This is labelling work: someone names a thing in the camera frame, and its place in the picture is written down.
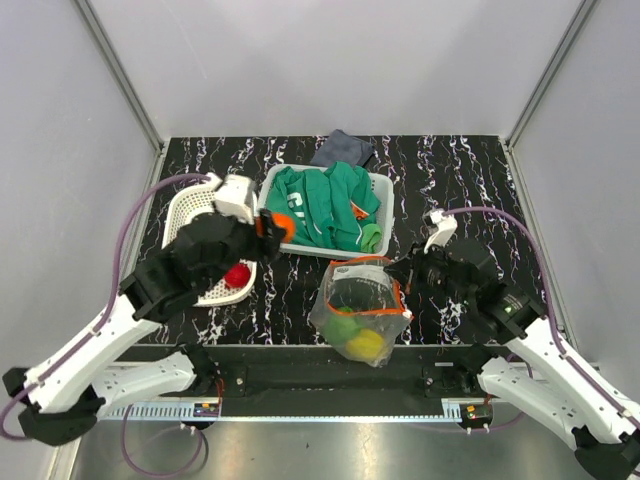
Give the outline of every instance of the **green clothing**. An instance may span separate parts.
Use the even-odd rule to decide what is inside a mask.
[[[344,162],[324,172],[285,168],[267,197],[269,210],[294,219],[293,243],[355,252],[372,252],[380,241],[379,227],[365,229],[375,224],[379,207],[367,171]]]
[[[370,223],[362,228],[362,242],[360,251],[363,253],[376,253],[376,247],[382,240],[382,229],[377,223]]]

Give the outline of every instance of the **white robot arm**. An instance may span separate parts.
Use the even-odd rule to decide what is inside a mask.
[[[169,392],[204,393],[214,386],[215,365],[196,346],[121,373],[105,371],[142,337],[195,304],[241,259],[270,260],[278,252],[286,228],[266,210],[254,219],[253,182],[237,175],[224,182],[210,178],[215,213],[196,216],[161,252],[140,262],[120,283],[107,319],[103,310],[40,365],[13,368],[3,376],[8,393],[23,397],[26,408],[19,420],[28,438],[62,445],[114,409]]]
[[[491,257],[477,242],[450,243],[457,226],[453,216],[437,210],[429,217],[426,243],[387,267],[388,273],[407,290],[431,288],[455,296],[476,327],[528,362],[548,386],[521,375],[480,345],[469,347],[458,368],[482,391],[549,428],[594,478],[627,479],[640,463],[640,405],[554,336],[541,307],[518,287],[497,279]]]

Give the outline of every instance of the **black mount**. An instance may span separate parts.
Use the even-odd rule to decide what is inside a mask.
[[[210,391],[218,379],[215,363],[207,351],[200,345],[179,347],[179,351],[189,357],[193,364],[196,379],[186,390],[187,394],[204,395]],[[26,368],[12,368],[2,377],[7,393],[15,397],[23,389],[26,382]],[[80,395],[78,401],[66,412],[40,413],[40,406],[24,398],[22,403],[26,408],[18,415],[18,421],[27,438],[59,447],[81,437],[97,423],[97,414],[104,405],[105,399],[96,395],[93,387],[89,386]]]
[[[414,244],[409,254],[385,267],[405,291],[438,290],[463,303],[469,320],[500,345],[525,338],[544,310],[520,288],[497,278],[493,257],[477,241],[458,240],[445,248]]]
[[[121,293],[136,309],[134,318],[165,323],[194,305],[241,259],[273,259],[286,231],[268,210],[260,211],[259,223],[260,235],[255,225],[235,217],[204,213],[180,228],[169,245],[120,283]]]
[[[626,480],[640,464],[640,431],[623,435],[621,443],[599,443],[589,429],[574,428],[576,460],[596,480]]]
[[[485,396],[478,384],[478,375],[496,352],[484,345],[465,348],[464,355],[447,367],[424,367],[425,396],[429,398],[477,398]]]
[[[15,367],[2,376],[4,386],[11,397],[22,391],[27,370]],[[89,386],[75,405],[66,412],[40,413],[40,405],[37,403],[32,404],[28,398],[24,398],[22,403],[26,408],[18,415],[18,421],[24,435],[52,447],[59,447],[93,428],[98,421],[96,414],[104,405],[104,398],[99,398]]]

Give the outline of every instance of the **metal frame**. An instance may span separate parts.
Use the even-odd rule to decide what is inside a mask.
[[[133,115],[138,120],[142,131],[147,137],[147,140],[153,147],[156,154],[158,154],[162,148],[164,140],[158,134],[156,127],[153,125],[153,122],[149,118],[147,111],[145,110],[138,94],[136,93],[127,73],[116,54],[107,33],[102,26],[93,6],[91,5],[90,0],[71,0],[72,3],[76,6],[78,13],[82,20],[84,21],[91,37],[93,38],[96,47],[100,51],[102,58],[105,61],[105,64],[111,71],[113,78],[120,88],[122,95],[127,100],[127,104],[131,108]]]
[[[51,463],[45,476],[47,480],[69,480],[76,463],[76,458],[78,457],[81,441],[82,438],[78,438],[73,442],[54,449]]]
[[[147,180],[144,184],[144,188],[140,195],[144,194],[149,188],[158,183],[160,180],[160,175],[162,174],[162,166],[164,165],[164,160],[167,157],[167,150],[169,149],[170,141],[167,141],[162,149],[156,155],[156,158],[149,169],[149,175],[147,176]],[[124,255],[122,257],[123,263],[120,272],[121,278],[126,277],[131,273],[136,265],[136,260],[138,258],[138,249],[142,244],[142,237],[144,235],[144,226],[147,224],[147,220],[149,219],[149,213],[151,212],[151,204],[153,203],[153,199],[149,199],[147,203],[142,207],[140,213],[138,213],[136,219],[131,225],[131,229],[129,230],[129,237],[127,239],[127,243],[125,244]]]
[[[555,52],[553,52],[549,63],[542,73],[540,80],[538,80],[533,93],[529,97],[524,110],[516,121],[513,130],[506,138],[507,146],[514,147],[516,143],[518,143],[518,140],[520,140],[524,129],[527,127],[529,121],[531,120],[531,117],[533,117],[533,114],[538,108],[538,105],[540,105],[540,102],[547,93],[549,85],[551,85],[551,82],[558,73],[558,70],[560,70],[560,67],[567,58],[567,54],[573,47],[578,38],[578,35],[591,17],[591,14],[593,13],[598,3],[600,3],[600,0],[582,0],[582,2],[580,3],[580,6],[576,10],[576,13],[573,15],[573,18],[569,22],[569,26],[564,32],[560,43],[556,47]]]
[[[516,187],[518,200],[520,201],[520,208],[522,209],[522,214],[527,224],[527,228],[542,250],[542,255],[544,256],[547,262],[547,266],[549,267],[547,276],[549,278],[549,286],[551,287],[551,291],[546,293],[553,301],[553,305],[556,310],[556,317],[558,319],[558,328],[564,334],[564,337],[567,339],[569,344],[571,344],[576,350],[579,351],[576,337],[573,333],[573,328],[571,327],[571,323],[567,315],[567,307],[564,299],[562,298],[562,294],[560,293],[558,279],[555,272],[553,271],[553,264],[551,263],[551,259],[549,256],[549,249],[547,248],[544,237],[542,236],[542,233],[540,231],[540,223],[538,222],[538,219],[536,217],[527,184],[522,177],[521,169],[514,154],[513,147],[508,147],[505,141],[501,141],[501,143],[504,151],[504,156],[507,159],[507,164],[509,165],[509,169],[511,170],[511,175],[513,176],[513,183]]]

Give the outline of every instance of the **table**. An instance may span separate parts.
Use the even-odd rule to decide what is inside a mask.
[[[395,224],[387,256],[397,258],[425,238],[425,214],[433,208],[468,205],[496,207],[522,219],[513,178],[498,137],[372,136],[367,164],[394,183]],[[267,171],[280,163],[308,164],[325,137],[173,138],[161,178],[186,172],[247,175],[258,188]],[[168,203],[182,186],[169,187],[153,201],[139,259],[160,249]],[[539,269],[526,239],[514,227],[490,215],[458,219],[458,237],[486,245],[501,275],[540,297]],[[307,316],[316,299],[327,259],[283,255],[258,271],[255,287],[243,302],[219,308],[193,308],[143,339],[145,345],[198,342],[205,345],[319,345]],[[433,295],[418,307],[415,319],[398,338],[404,345],[456,344],[479,340],[464,324],[464,309]]]
[[[498,405],[496,424],[517,411]],[[173,432],[143,447],[162,422],[132,422],[127,444],[134,460],[170,472],[193,455],[195,440]],[[447,427],[455,430],[456,426]],[[82,438],[70,480],[143,479],[122,460],[120,425],[100,422]],[[192,480],[590,480],[573,453],[549,430],[525,417],[491,435],[439,434],[408,424],[219,423],[205,430]]]

